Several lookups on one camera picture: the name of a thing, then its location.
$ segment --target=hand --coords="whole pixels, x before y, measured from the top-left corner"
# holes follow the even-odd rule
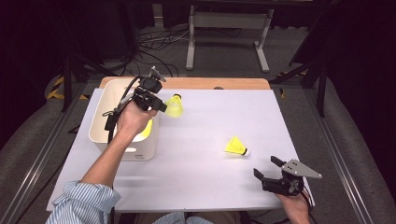
[[[126,133],[131,137],[143,132],[149,120],[157,115],[156,110],[143,111],[134,101],[123,109],[117,122],[117,133]]]
[[[308,223],[308,204],[303,195],[298,194],[297,196],[284,196],[281,194],[275,194],[275,196],[283,203],[286,215],[293,224]]]

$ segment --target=shuttlecock cork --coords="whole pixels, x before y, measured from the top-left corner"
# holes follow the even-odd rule
[[[167,105],[165,115],[171,118],[179,118],[183,114],[183,105],[179,93],[175,93],[165,104]]]
[[[248,156],[250,154],[248,149],[241,143],[241,141],[236,136],[234,136],[230,140],[227,147],[225,148],[225,151],[240,154],[242,156]]]

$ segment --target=striped sleeve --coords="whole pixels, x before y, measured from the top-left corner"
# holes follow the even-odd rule
[[[111,208],[120,195],[105,185],[72,181],[53,203],[47,223],[107,223]]]

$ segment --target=dark floor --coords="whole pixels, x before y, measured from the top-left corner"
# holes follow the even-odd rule
[[[142,32],[155,30],[157,29],[153,28]],[[173,66],[169,67],[175,77],[259,77],[270,80],[280,72],[291,70],[288,63],[306,36],[305,29],[270,30],[264,45],[270,72],[264,74],[252,47],[255,36],[259,36],[260,33],[250,30],[225,32],[237,37],[230,37],[217,30],[202,31],[197,36],[192,71],[185,69],[188,46],[185,39],[179,39],[164,49],[150,50],[148,53],[172,64]],[[148,55],[141,56],[136,56],[139,61],[158,62]],[[138,74],[139,71],[146,74],[152,66],[136,63],[130,63],[124,75]],[[162,65],[156,66],[160,72],[169,75]],[[83,94],[92,94],[93,89],[99,86],[101,78],[101,75],[92,75],[89,82],[84,84]],[[316,87],[312,90],[302,90],[298,85],[299,80],[301,78],[296,77],[288,80],[286,84],[271,87],[276,93],[300,160],[323,174],[323,179],[308,179],[316,202],[313,215],[318,223],[396,223],[395,204],[389,190],[358,128],[338,99],[331,81],[328,81],[325,98],[326,118],[318,119],[318,112],[312,106],[312,97],[317,93]],[[82,84],[74,84],[74,89],[80,85]],[[283,98],[280,96],[279,88],[284,90]],[[31,192],[26,192],[30,193],[27,203],[32,201],[62,162],[75,137],[74,133],[68,132],[79,125],[88,103],[89,100],[77,100],[60,130],[59,137],[55,140],[56,144],[51,149],[52,153],[44,169],[40,171],[35,187]],[[0,151],[1,217],[6,213],[36,156],[51,135],[51,130],[61,116],[62,106],[62,100],[49,99],[15,132]],[[346,169],[340,169],[340,164],[345,164]],[[56,176],[24,214],[20,223],[45,222],[49,215],[46,206],[55,181]],[[286,217],[282,210],[249,213],[262,223],[274,223]]]

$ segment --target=white plastic container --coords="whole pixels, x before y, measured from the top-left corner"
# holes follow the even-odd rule
[[[120,98],[132,80],[132,78],[114,79],[109,81],[105,86],[105,90],[93,115],[89,133],[90,139],[98,146],[98,149],[101,151],[106,149],[108,138],[108,131],[105,130],[107,117],[103,117],[103,114],[117,107],[120,102]],[[159,129],[160,116],[155,116],[152,119],[150,134],[147,137],[139,134],[125,150],[122,160],[147,161],[153,158],[157,148]]]

